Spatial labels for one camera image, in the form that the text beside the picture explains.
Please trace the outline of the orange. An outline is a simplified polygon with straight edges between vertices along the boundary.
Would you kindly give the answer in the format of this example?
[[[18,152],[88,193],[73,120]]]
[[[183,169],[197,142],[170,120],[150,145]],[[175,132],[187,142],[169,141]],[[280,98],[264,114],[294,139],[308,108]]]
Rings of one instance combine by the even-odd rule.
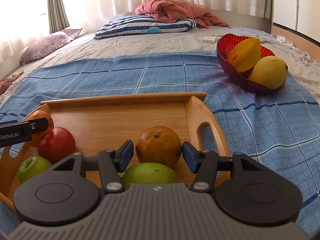
[[[30,113],[28,116],[26,116],[23,121],[30,121],[33,119],[39,119],[39,118],[46,118],[48,120],[48,127],[46,130],[44,128],[46,125],[44,124],[44,121],[36,121],[31,123],[31,127],[34,126],[34,129],[32,129],[32,140],[28,141],[28,145],[32,147],[37,147],[39,142],[46,136],[46,134],[54,128],[54,122],[52,120],[52,117],[43,110],[35,110],[33,113]]]
[[[160,163],[173,168],[181,157],[182,144],[172,129],[153,126],[139,136],[135,150],[140,163]]]

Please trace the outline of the large green apple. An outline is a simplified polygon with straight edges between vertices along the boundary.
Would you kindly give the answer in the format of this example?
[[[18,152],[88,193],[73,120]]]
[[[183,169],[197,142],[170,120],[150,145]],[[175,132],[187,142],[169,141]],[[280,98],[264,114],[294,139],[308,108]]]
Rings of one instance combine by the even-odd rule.
[[[127,190],[131,184],[172,184],[176,183],[176,173],[160,163],[140,163],[127,168],[121,176]]]

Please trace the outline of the red apple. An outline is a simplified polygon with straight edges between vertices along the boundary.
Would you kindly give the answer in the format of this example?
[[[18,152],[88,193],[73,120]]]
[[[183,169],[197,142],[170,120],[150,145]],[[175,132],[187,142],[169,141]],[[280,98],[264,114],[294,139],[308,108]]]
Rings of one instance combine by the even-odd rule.
[[[56,127],[39,142],[37,150],[39,156],[55,164],[73,154],[75,146],[72,133],[63,127]]]

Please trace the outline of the pink clothes at left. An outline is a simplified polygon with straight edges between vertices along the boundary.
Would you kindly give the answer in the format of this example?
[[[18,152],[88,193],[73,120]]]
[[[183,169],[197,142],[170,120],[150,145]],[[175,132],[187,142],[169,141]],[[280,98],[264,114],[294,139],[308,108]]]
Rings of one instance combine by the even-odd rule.
[[[12,83],[16,81],[20,76],[22,76],[23,73],[24,73],[24,70],[21,70],[19,72],[13,73],[11,77],[1,80],[0,95],[4,94],[7,91],[7,89],[12,85]]]

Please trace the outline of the blue checked cloth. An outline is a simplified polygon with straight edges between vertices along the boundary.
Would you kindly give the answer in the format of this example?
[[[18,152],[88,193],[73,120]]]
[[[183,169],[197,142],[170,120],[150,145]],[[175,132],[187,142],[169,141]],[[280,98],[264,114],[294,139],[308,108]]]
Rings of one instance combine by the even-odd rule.
[[[189,51],[48,63],[20,79],[1,104],[1,121],[22,120],[41,101],[89,96],[206,92],[231,152],[242,152],[296,184],[297,225],[319,227],[319,103],[289,75],[270,95],[231,83],[217,53]]]

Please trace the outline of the purple pillow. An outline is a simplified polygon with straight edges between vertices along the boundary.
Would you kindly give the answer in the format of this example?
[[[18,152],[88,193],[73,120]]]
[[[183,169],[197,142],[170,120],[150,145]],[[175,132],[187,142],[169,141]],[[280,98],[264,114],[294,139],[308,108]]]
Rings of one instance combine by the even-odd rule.
[[[69,44],[80,35],[81,31],[82,28],[63,29],[36,40],[24,51],[20,58],[20,64],[23,66],[29,62],[46,57],[52,52]]]

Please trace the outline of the yellow mango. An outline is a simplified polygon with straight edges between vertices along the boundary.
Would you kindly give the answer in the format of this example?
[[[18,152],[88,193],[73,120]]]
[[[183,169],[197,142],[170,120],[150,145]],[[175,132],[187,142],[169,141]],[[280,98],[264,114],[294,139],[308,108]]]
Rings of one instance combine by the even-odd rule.
[[[269,89],[278,89],[286,81],[287,74],[288,66],[281,58],[266,56],[255,64],[248,80]]]

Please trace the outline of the orange starfruit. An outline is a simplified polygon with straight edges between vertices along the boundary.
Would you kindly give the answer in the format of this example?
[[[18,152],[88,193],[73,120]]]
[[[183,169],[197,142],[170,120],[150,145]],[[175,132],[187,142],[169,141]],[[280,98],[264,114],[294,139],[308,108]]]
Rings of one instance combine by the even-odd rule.
[[[252,69],[262,58],[261,42],[258,38],[248,38],[238,43],[228,54],[227,61],[239,73]]]

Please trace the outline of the green drape curtain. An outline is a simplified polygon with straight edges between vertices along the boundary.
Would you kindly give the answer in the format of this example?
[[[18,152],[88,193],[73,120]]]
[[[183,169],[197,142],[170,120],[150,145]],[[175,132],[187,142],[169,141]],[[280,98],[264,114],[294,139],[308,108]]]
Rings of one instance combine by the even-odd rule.
[[[70,26],[62,0],[47,0],[49,33],[61,31]]]

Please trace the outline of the red glass fruit bowl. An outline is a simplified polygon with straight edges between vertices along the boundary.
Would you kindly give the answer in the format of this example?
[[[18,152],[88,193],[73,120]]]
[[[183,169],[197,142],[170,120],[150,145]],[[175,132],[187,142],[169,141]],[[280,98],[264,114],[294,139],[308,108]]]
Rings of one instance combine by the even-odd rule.
[[[285,85],[287,64],[258,38],[226,34],[217,42],[217,54],[231,81],[248,92],[271,94]]]

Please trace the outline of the white box on bed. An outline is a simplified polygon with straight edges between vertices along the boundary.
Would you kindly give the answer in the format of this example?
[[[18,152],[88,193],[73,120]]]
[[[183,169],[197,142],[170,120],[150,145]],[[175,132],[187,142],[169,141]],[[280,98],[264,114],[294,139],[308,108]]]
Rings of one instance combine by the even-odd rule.
[[[209,44],[215,44],[218,42],[218,40],[220,39],[219,36],[215,36],[215,35],[206,35],[202,41],[204,43],[209,43]]]

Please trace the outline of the blue striped pillow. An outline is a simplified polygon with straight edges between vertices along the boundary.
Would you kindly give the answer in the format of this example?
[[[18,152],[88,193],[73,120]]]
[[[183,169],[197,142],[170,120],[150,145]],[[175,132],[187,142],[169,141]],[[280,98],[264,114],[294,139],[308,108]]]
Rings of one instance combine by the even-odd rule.
[[[124,35],[183,33],[195,27],[197,23],[193,19],[185,18],[175,23],[162,23],[146,15],[129,15],[104,24],[95,33],[94,38],[99,40]]]

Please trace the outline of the white crumpled cloth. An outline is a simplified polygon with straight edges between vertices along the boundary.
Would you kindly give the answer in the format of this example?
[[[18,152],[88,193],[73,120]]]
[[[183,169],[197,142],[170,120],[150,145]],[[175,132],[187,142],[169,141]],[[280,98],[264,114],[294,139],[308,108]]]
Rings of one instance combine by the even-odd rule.
[[[284,36],[277,35],[276,36],[276,41],[288,46],[290,49],[295,49],[296,48],[295,45]]]

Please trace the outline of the pink blanket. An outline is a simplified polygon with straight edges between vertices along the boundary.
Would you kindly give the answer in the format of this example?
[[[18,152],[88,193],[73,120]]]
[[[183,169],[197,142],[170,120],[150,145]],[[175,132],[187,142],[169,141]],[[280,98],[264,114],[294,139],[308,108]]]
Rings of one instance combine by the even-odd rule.
[[[135,9],[136,15],[147,15],[162,23],[176,23],[180,19],[195,20],[200,28],[229,27],[206,6],[176,0],[147,0]]]

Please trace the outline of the white wardrobe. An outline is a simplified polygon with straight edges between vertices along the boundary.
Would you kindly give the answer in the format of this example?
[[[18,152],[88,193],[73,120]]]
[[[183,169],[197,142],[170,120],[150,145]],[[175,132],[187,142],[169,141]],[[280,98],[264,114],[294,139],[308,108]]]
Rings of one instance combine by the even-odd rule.
[[[319,0],[273,0],[273,22],[319,41]]]

